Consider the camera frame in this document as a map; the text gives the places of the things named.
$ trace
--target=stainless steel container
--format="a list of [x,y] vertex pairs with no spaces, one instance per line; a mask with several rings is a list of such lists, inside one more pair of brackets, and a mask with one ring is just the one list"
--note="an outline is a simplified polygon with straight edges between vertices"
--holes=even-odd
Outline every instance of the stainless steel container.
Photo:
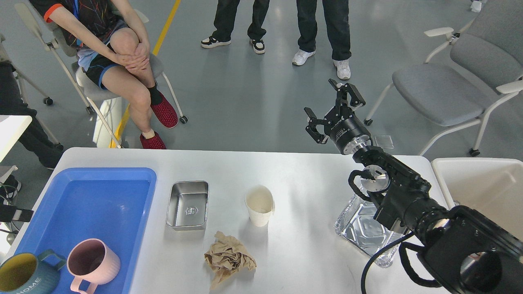
[[170,192],[166,223],[176,231],[204,230],[208,206],[207,182],[177,182]]

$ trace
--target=white table surface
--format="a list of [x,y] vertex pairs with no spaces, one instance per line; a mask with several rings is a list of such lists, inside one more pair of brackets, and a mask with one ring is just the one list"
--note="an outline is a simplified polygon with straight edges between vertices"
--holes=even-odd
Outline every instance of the white table surface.
[[30,116],[0,115],[0,162],[31,123]]
[[[397,158],[430,181],[431,197],[446,206],[424,157]],[[336,235],[333,228],[353,195],[347,184],[349,173],[362,168],[350,156],[71,148],[51,175],[35,209],[53,177],[69,167],[149,167],[156,172],[131,294],[209,293],[214,273],[203,254],[218,230],[242,241],[257,268],[237,273],[213,293],[360,293],[361,272],[369,257]],[[179,232],[165,224],[171,187],[185,180],[209,183],[205,231]],[[262,228],[250,223],[243,199],[258,184],[271,190],[276,204],[276,213]],[[19,241],[17,238],[8,256]],[[416,257],[411,256],[411,261],[422,277],[429,277]],[[443,288],[424,288],[411,282],[398,255],[389,268],[372,265],[367,292],[448,293]]]

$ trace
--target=white bin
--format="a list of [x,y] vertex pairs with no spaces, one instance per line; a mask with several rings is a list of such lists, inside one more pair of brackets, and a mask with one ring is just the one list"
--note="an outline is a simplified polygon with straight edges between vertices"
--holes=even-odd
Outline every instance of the white bin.
[[432,161],[432,168],[449,208],[456,201],[475,209],[523,240],[523,162],[448,158]]

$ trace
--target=clasped hands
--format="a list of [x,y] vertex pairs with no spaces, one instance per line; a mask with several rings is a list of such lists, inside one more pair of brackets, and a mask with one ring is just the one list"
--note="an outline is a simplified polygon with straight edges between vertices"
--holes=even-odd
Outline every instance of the clasped hands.
[[117,63],[125,66],[128,71],[143,71],[149,64],[149,49],[148,44],[138,43],[133,55],[116,53]]

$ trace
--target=black sock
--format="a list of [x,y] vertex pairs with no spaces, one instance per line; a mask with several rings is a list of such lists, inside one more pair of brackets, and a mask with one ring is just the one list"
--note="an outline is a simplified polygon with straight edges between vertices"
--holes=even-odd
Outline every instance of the black sock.
[[147,88],[151,93],[151,105],[158,105],[162,102],[162,94],[158,91],[158,84],[154,82],[154,87]]

